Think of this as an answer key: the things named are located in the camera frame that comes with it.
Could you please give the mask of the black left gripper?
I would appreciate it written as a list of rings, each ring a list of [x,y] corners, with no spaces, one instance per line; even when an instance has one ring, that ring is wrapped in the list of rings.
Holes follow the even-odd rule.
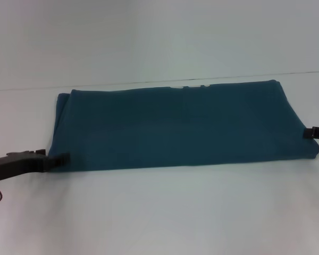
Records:
[[[0,181],[26,173],[43,173],[63,167],[70,162],[70,154],[46,156],[46,150],[9,152],[0,158]]]

